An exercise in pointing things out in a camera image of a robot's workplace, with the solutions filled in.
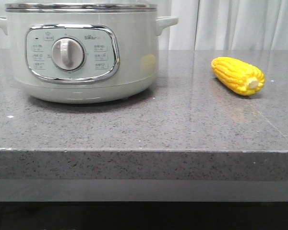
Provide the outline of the yellow corn cob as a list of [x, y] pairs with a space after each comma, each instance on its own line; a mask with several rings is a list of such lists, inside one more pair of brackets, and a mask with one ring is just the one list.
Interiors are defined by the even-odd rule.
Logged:
[[212, 60], [211, 67], [216, 77], [238, 95], [250, 96], [264, 87], [264, 73], [239, 59], [217, 57]]

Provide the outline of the glass pot lid steel rim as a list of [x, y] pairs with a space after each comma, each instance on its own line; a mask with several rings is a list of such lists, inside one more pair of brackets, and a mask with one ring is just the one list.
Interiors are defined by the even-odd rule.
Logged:
[[45, 2], [20, 1], [6, 3], [6, 12], [40, 13], [104, 13], [104, 12], [155, 12], [157, 5], [144, 2], [133, 3], [83, 3], [83, 2]]

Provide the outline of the pale green electric cooking pot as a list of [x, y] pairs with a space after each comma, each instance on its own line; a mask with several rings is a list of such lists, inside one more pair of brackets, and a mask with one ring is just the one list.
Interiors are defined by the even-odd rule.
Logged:
[[85, 104], [147, 89], [158, 70], [158, 37], [178, 23], [155, 12], [6, 12], [14, 77], [31, 96]]

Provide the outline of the white pleated curtain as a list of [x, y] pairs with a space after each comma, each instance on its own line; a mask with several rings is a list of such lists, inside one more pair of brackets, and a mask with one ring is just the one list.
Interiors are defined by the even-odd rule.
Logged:
[[288, 0], [155, 0], [161, 50], [288, 50]]

